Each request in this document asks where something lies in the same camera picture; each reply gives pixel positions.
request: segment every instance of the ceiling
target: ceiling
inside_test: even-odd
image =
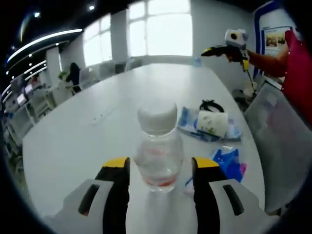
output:
[[[7,59],[19,48],[45,35],[70,29],[84,28],[107,13],[124,10],[128,4],[137,0],[6,0],[0,19],[4,25],[4,38],[0,46],[0,91],[10,83],[12,76],[18,76],[29,68],[29,63],[36,65],[45,59],[47,49],[62,42],[59,49],[75,39],[79,33],[68,34],[46,40],[26,49],[8,63]],[[236,5],[252,12],[266,0],[219,0]],[[90,5],[96,6],[93,11]]]

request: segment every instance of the computer monitor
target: computer monitor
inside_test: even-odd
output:
[[[18,101],[18,105],[22,106],[27,101],[27,99],[25,98],[24,94],[21,94],[18,96],[17,101]]]
[[[26,82],[24,80],[24,74],[19,75],[18,77],[11,80],[11,90],[13,93],[21,93],[22,88],[25,86]]]
[[[29,95],[29,94],[32,93],[33,90],[34,90],[33,85],[32,85],[32,84],[29,84],[29,85],[27,85],[27,86],[25,87],[25,94],[26,94],[26,95]]]

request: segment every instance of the water in bottle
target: water in bottle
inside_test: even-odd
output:
[[[176,104],[160,100],[147,102],[139,107],[137,117],[142,141],[134,160],[142,179],[152,191],[171,191],[184,158],[182,140],[176,129]]]

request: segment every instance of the ceiling light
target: ceiling light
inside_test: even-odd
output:
[[[5,90],[4,90],[3,93],[2,93],[2,97],[3,97],[3,95],[5,94],[5,92],[7,92],[7,91],[11,88],[11,86],[12,86],[12,85],[9,84],[9,86],[5,88]]]
[[[27,74],[28,72],[30,72],[31,70],[35,69],[36,67],[39,67],[40,65],[44,64],[45,62],[47,62],[47,60],[42,61],[42,62],[38,63],[37,65],[29,68],[27,71],[24,72],[24,74]]]
[[[5,103],[5,101],[7,101],[11,95],[12,95],[12,91],[9,92],[9,94],[2,100],[2,103]]]
[[[42,67],[41,69],[39,69],[38,71],[34,72],[33,74],[31,74],[29,77],[25,78],[25,81],[29,80],[31,77],[34,77],[35,75],[37,75],[39,72],[42,72],[43,70],[47,69],[46,67]]]
[[[58,33],[53,33],[53,34],[50,34],[50,35],[47,35],[47,36],[44,36],[42,38],[39,38],[37,40],[34,40],[32,41],[31,43],[23,46],[22,48],[18,49],[16,52],[14,52],[10,57],[9,59],[7,60],[10,61],[12,58],[14,58],[16,55],[18,55],[20,52],[24,51],[25,49],[29,48],[30,46],[32,45],[35,45],[43,40],[47,40],[47,39],[50,39],[50,38],[53,38],[53,37],[57,37],[57,36],[60,36],[60,35],[65,35],[65,34],[69,34],[69,33],[79,33],[79,32],[82,32],[82,29],[73,29],[73,30],[67,30],[67,31],[63,31],[63,32],[58,32]]]

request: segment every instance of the black cable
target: black cable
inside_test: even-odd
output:
[[[250,80],[250,82],[251,82],[251,84],[252,84],[253,93],[255,94],[254,83],[253,83],[252,77],[250,76],[250,73],[249,73],[249,71],[248,71],[248,70],[247,70],[246,72],[247,72],[248,77],[249,77],[249,80]]]
[[[222,108],[222,106],[215,103],[214,100],[203,100],[203,103],[200,105],[199,109],[213,112],[212,110],[209,109],[209,106],[215,107],[216,109],[219,110],[219,112],[224,112],[224,109]]]

